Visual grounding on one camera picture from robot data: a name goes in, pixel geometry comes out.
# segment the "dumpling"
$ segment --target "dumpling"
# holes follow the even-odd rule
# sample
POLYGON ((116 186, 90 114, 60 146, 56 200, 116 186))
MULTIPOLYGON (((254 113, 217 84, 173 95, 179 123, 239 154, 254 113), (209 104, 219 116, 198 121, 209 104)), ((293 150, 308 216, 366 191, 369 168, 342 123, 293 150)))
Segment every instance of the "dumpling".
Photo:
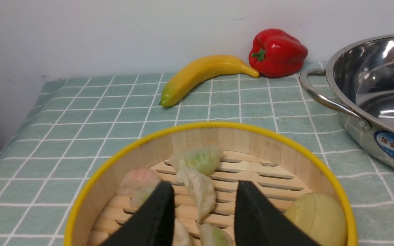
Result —
POLYGON ((172 246, 192 246, 193 242, 186 227, 179 220, 174 220, 174 237, 172 246))
POLYGON ((139 207, 141 207, 147 198, 153 193, 153 190, 155 190, 155 188, 147 187, 135 191, 130 199, 130 207, 139 209, 139 207))
POLYGON ((174 154, 169 159, 169 162, 177 171, 188 167, 209 176, 219 168, 222 155, 223 149, 220 146, 208 145, 203 148, 174 154))
POLYGON ((197 223, 215 207, 215 190, 211 179, 195 169, 182 168, 175 175, 179 183, 185 184, 189 195, 197 207, 197 223))
POLYGON ((142 188, 154 188, 159 182, 161 182, 161 179, 154 170, 148 168, 132 169, 122 179, 117 193, 127 195, 142 188))
POLYGON ((201 246, 233 246, 229 234, 216 226, 201 224, 198 231, 201 246))

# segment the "tablecloth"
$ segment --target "tablecloth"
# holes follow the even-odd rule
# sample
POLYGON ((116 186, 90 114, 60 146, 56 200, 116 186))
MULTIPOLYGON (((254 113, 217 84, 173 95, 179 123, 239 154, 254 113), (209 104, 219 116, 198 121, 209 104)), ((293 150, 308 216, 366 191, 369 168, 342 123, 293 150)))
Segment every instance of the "tablecloth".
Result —
MULTIPOLYGON (((326 62, 305 67, 323 67, 326 62)), ((394 245, 394 170, 346 133, 335 111, 313 101, 298 75, 213 78, 164 109, 172 73, 46 83, 0 153, 0 245, 62 245, 66 217, 83 184, 130 142, 179 124, 227 120, 261 126, 301 143, 328 165, 355 213, 360 245, 394 245)), ((333 97, 325 78, 310 77, 333 97)))

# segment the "white wall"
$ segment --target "white wall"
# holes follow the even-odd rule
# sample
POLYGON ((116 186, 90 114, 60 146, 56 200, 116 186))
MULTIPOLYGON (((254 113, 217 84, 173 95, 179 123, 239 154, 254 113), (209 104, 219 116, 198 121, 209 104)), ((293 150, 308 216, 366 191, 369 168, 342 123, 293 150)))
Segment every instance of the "white wall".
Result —
POLYGON ((0 148, 46 81, 177 71, 215 53, 247 61, 253 37, 282 28, 328 59, 394 33, 390 0, 0 0, 0 148))

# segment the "stainless steel pot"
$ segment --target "stainless steel pot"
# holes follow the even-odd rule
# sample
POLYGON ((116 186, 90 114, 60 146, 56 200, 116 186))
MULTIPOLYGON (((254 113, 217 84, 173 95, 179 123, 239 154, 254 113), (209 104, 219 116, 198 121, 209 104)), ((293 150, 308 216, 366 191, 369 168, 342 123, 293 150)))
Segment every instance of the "stainless steel pot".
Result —
POLYGON ((326 69, 303 71, 300 84, 315 101, 339 112, 345 129, 359 145, 394 168, 394 35, 342 48, 326 69), (310 75, 326 76, 337 100, 314 89, 310 75))

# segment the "banana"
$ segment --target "banana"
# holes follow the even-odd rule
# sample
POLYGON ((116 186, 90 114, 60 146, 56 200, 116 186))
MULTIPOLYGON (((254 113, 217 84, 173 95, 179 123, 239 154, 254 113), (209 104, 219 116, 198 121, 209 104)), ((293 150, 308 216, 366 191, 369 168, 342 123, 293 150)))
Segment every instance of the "banana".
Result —
POLYGON ((159 105, 171 107, 182 100, 198 84, 219 75, 245 73, 254 78, 259 72, 241 59, 230 55, 204 56, 183 67, 165 85, 159 105))

